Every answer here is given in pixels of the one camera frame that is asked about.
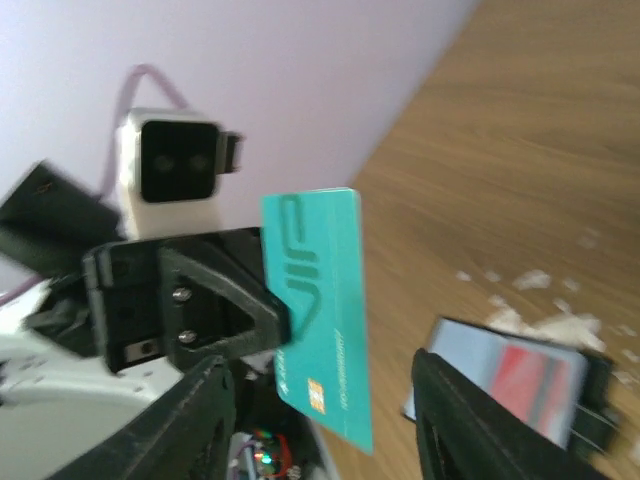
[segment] wooden surface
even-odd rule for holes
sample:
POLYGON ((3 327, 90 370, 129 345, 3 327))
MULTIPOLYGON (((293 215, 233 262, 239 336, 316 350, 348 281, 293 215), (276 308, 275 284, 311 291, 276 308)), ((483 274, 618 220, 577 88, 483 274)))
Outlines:
POLYGON ((412 355, 437 314, 485 321, 493 294, 531 322, 556 298, 603 321, 635 380, 613 388, 627 421, 596 464, 640 478, 640 363, 622 353, 640 337, 619 329, 640 332, 638 25, 640 2, 487 0, 359 175, 375 454, 328 435, 345 480, 421 478, 400 417, 412 355), (551 287, 514 289, 532 269, 551 287))

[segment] wall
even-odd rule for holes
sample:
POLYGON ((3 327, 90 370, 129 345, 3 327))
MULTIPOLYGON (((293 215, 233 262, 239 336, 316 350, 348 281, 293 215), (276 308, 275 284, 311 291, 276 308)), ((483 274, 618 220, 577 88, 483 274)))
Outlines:
MULTIPOLYGON (((349 182, 474 4, 4 1, 0 194, 45 157, 97 189, 117 92, 148 62, 246 135, 220 202, 227 227, 259 224, 266 193, 349 182)), ((136 105, 165 104, 141 85, 136 105)), ((0 289, 24 273, 0 265, 0 289)))

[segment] card chip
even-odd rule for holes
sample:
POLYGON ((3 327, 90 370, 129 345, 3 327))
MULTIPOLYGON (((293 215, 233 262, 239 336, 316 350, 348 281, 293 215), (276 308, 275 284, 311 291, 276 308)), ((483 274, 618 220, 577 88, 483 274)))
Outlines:
POLYGON ((318 382, 309 379, 309 402, 311 408, 325 414, 324 410, 324 388, 318 382))

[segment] white camera housing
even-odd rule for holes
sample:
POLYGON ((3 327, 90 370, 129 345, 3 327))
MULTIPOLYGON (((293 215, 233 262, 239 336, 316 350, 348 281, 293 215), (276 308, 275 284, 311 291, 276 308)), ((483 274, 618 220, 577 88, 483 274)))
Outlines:
MULTIPOLYGON (((123 226, 128 239, 144 240, 195 235, 215 232, 222 228, 215 198, 219 186, 218 182, 222 177, 218 174, 219 164, 223 162, 226 151, 226 136, 220 126, 209 121, 203 114, 194 111, 134 108, 129 111, 117 131, 117 143, 119 161, 116 188, 122 210, 123 226), (204 179, 209 175, 212 176, 210 191, 206 191, 204 195, 200 191, 200 195, 196 195, 194 198, 176 198, 175 192, 171 190, 179 187, 176 187, 176 183, 171 179, 180 176, 168 174, 167 181, 163 183, 164 189, 160 188, 161 191, 156 192, 156 197, 166 193, 169 199, 166 201, 157 201, 156 199, 151 202, 145 199, 145 188, 149 186, 145 185, 145 182, 147 184, 150 182, 144 174, 149 168, 146 165, 149 159, 145 157, 145 148, 149 143, 152 143, 152 140, 149 140, 148 136, 145 137, 143 132, 145 127, 150 125, 155 125, 160 129, 160 135, 156 135, 155 138, 159 138, 162 145, 173 148, 182 142, 182 145, 177 147, 178 149, 189 148, 191 145, 188 142, 188 137, 185 139, 185 136, 182 135, 184 131, 189 131, 190 126, 201 129, 208 128, 209 133, 217 132, 217 139, 213 142, 210 134, 205 135, 207 137, 206 146, 209 149, 215 146, 215 152, 203 152, 208 154, 207 159, 213 162, 213 166, 207 167, 206 172, 199 177, 204 179)), ((181 161, 185 161, 185 159, 175 160, 175 162, 181 161)), ((189 175, 192 175, 194 180, 196 180, 195 177, 198 177, 192 173, 189 175)))

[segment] black camera lens panel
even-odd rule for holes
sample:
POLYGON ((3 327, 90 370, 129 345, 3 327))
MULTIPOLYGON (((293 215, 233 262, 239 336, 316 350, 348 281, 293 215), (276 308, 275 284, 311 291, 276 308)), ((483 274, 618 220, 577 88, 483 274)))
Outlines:
POLYGON ((141 195, 147 203, 213 195, 220 130, 211 123, 152 120, 140 135, 141 195))

